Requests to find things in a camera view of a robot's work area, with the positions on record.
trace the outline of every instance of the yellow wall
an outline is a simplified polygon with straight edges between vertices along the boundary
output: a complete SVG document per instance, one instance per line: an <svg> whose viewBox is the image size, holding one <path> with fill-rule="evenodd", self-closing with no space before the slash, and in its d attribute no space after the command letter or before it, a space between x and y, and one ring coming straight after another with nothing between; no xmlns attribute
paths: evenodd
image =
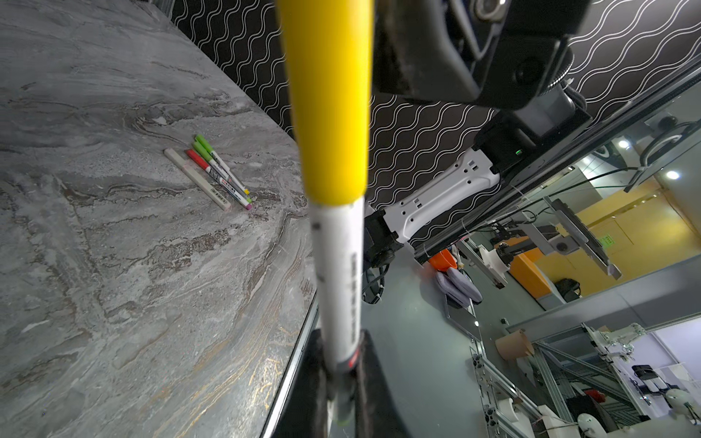
<svg viewBox="0 0 701 438"><path fill-rule="evenodd" d="M577 216L597 238L609 235L613 239L615 243L606 253L623 277L616 281L607 276L584 251L568 256L551 254L536 265L553 282L562 278L579 281L583 296L701 254L701 238L669 204L654 180L630 193L614 193Z"/></svg>

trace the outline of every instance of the green marker cap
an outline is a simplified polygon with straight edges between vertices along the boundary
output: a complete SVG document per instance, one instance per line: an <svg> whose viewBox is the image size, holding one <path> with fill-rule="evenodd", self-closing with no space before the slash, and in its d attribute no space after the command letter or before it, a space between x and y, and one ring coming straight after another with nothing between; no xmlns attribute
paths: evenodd
<svg viewBox="0 0 701 438"><path fill-rule="evenodd" d="M199 142L192 142L192 149L195 149L195 151L197 151L197 153L199 153L206 162L209 163L212 160L210 153L207 152L204 146L202 146Z"/></svg>
<svg viewBox="0 0 701 438"><path fill-rule="evenodd" d="M209 143L204 137L202 137L202 135L197 134L197 135L195 136L195 140L197 140L198 142L200 142L200 144L202 145L202 147L205 148L205 150L206 150L207 152L212 153L212 151L214 151L214 149L212 149L212 147L210 146L210 143Z"/></svg>

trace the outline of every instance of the red marker cap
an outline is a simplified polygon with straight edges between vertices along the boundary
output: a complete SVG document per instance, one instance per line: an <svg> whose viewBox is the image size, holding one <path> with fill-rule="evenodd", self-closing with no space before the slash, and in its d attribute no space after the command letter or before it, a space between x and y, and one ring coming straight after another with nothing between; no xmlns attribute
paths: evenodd
<svg viewBox="0 0 701 438"><path fill-rule="evenodd" d="M185 153L187 154L188 157L192 158L192 161L197 163L197 165L200 166L202 168L202 170L207 170L207 167L210 166L207 164L206 161L204 161L202 159L202 157L200 157L199 153L193 151L192 149L186 150Z"/></svg>

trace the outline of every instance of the brown trash can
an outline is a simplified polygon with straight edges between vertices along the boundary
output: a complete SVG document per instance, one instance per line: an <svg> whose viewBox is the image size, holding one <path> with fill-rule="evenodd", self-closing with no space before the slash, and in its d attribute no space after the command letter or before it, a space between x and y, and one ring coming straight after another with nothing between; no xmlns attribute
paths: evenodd
<svg viewBox="0 0 701 438"><path fill-rule="evenodd" d="M535 353L533 344L528 340L523 330L499 338L494 343L496 350L504 360L532 356Z"/></svg>

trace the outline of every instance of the red marker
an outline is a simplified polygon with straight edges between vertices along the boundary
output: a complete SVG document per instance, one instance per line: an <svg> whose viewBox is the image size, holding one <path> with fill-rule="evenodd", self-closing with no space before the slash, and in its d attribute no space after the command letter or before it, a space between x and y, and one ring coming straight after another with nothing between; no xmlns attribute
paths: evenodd
<svg viewBox="0 0 701 438"><path fill-rule="evenodd" d="M224 178L222 178L218 173L215 172L214 169L212 169L212 166L207 164L207 162L200 157L200 155L193 151L192 149L188 149L185 151L188 157L192 158L192 161L197 163L198 166L202 168L202 170L205 171L208 175L210 175L220 186L224 187L224 190L229 192L229 195L232 195L234 199L238 201L241 205L245 207L246 210L251 210L253 206L244 198L241 196L239 192L237 192L231 184L229 184Z"/></svg>

